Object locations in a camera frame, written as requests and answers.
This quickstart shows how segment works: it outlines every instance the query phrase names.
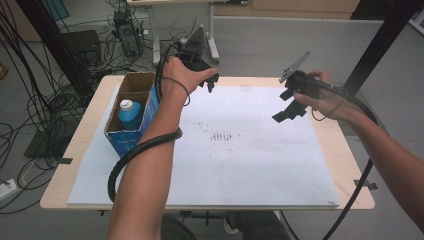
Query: power strip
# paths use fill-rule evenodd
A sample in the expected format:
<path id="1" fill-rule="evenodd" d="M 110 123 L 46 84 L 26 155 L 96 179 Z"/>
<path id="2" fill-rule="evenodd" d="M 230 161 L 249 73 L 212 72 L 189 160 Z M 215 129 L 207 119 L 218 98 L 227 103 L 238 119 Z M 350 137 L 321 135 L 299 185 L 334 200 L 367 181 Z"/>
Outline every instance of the power strip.
<path id="1" fill-rule="evenodd" d="M 7 185 L 6 183 L 0 185 L 0 201 L 19 191 L 19 188 L 16 187 L 15 180 L 10 179 L 9 181 L 7 181 L 7 183 L 9 185 Z"/>

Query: hand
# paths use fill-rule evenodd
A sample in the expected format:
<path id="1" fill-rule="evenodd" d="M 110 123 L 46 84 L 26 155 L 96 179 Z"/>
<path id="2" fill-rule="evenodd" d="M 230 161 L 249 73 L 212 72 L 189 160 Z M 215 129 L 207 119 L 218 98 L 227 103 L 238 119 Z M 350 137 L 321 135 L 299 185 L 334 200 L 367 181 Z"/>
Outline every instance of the hand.
<path id="1" fill-rule="evenodd" d="M 209 68 L 201 72 L 194 72 L 184 66 L 177 57 L 169 56 L 162 72 L 162 95 L 163 98 L 172 96 L 175 100 L 182 99 L 183 102 L 196 90 L 197 86 L 204 80 L 212 77 L 218 72 L 216 68 Z"/>
<path id="2" fill-rule="evenodd" d="M 321 81 L 329 83 L 330 78 L 325 71 L 314 71 L 308 74 L 311 77 L 318 77 Z M 344 100 L 342 97 L 320 89 L 320 98 L 314 99 L 299 93 L 294 94 L 294 98 L 301 104 L 318 110 L 322 115 L 333 120 L 348 121 L 353 112 L 360 111 L 356 106 Z"/>

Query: black pole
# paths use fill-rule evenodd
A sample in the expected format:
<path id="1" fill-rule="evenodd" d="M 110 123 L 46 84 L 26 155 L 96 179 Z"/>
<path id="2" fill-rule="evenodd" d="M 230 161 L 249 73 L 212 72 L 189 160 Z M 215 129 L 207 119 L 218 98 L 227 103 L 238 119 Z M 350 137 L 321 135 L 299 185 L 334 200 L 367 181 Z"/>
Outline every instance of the black pole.
<path id="1" fill-rule="evenodd" d="M 82 73 L 81 66 L 63 42 L 59 28 L 44 7 L 42 0 L 16 0 L 16 2 L 74 87 L 82 100 L 81 103 L 87 107 L 93 97 L 94 90 Z"/>
<path id="2" fill-rule="evenodd" d="M 344 87 L 355 95 L 417 10 L 421 0 L 399 0 L 353 69 Z"/>

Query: table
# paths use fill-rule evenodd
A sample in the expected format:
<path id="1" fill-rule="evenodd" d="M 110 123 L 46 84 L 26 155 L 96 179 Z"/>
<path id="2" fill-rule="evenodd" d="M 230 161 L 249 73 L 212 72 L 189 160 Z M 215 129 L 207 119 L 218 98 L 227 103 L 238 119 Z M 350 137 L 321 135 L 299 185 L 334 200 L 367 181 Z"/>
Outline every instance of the table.
<path id="1" fill-rule="evenodd" d="M 149 22 L 151 26 L 151 31 L 153 34 L 153 64 L 157 65 L 160 60 L 160 40 L 159 36 L 156 33 L 155 29 L 155 21 L 154 21 L 154 14 L 153 14 L 153 6 L 157 4 L 181 4 L 181 3 L 207 3 L 209 5 L 209 24 L 208 24 L 208 30 L 207 32 L 207 42 L 209 44 L 209 49 L 211 52 L 211 57 L 215 61 L 219 61 L 219 54 L 218 49 L 215 44 L 215 39 L 213 37 L 213 12 L 214 12 L 214 3 L 211 0 L 179 0 L 179 1 L 172 1 L 172 0 L 127 0 L 128 5 L 130 6 L 143 6 L 147 14 L 149 16 Z"/>
<path id="2" fill-rule="evenodd" d="M 75 182 L 81 159 L 93 138 L 100 118 L 114 90 L 122 82 L 123 77 L 106 76 L 102 79 L 63 156 L 64 158 L 72 158 L 73 160 L 69 165 L 59 164 L 57 167 L 41 199 L 41 206 L 43 208 L 110 209 L 110 205 L 69 205 L 67 200 Z M 217 84 L 217 86 L 241 85 L 282 87 L 276 78 L 221 77 Z M 354 180 L 359 179 L 361 173 L 337 122 L 326 119 L 321 122 L 312 121 L 312 123 L 340 200 L 340 206 L 337 209 L 342 209 L 355 188 Z M 352 206 L 352 209 L 372 209 L 374 205 L 375 203 L 370 191 L 364 188 Z"/>

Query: open cardboard box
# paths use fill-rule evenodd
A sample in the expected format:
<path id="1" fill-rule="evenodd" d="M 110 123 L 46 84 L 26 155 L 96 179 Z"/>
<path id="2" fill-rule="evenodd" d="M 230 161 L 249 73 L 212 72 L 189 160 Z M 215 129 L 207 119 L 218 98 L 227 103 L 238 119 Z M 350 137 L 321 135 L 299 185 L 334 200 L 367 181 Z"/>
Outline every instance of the open cardboard box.
<path id="1" fill-rule="evenodd" d="M 152 72 L 128 73 L 119 87 L 104 133 L 120 157 L 137 145 L 159 106 L 153 88 L 154 79 L 155 73 Z M 142 106 L 143 120 L 138 130 L 123 130 L 119 120 L 119 104 L 123 99 Z"/>

